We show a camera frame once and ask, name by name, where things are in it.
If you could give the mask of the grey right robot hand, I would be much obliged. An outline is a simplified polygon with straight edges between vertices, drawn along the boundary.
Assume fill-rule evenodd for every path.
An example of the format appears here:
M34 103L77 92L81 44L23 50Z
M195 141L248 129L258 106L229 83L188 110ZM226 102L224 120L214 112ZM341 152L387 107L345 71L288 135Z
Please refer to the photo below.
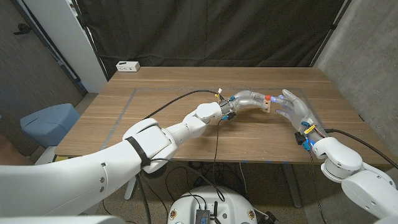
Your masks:
M276 109L276 112L286 117L299 132L298 143L303 144L306 150L311 149L317 141L326 137L326 132L313 112L292 92L283 89L281 95L271 97L271 102L283 107L284 110Z

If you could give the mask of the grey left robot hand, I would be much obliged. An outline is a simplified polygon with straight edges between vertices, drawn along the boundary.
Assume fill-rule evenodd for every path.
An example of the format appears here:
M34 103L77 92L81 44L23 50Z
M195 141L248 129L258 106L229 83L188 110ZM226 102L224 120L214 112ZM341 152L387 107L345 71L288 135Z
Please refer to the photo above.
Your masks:
M222 120L231 120L235 117L236 112L245 106L255 106L269 113L271 111L271 96L244 90L231 96L228 100L221 100L219 105L223 115Z

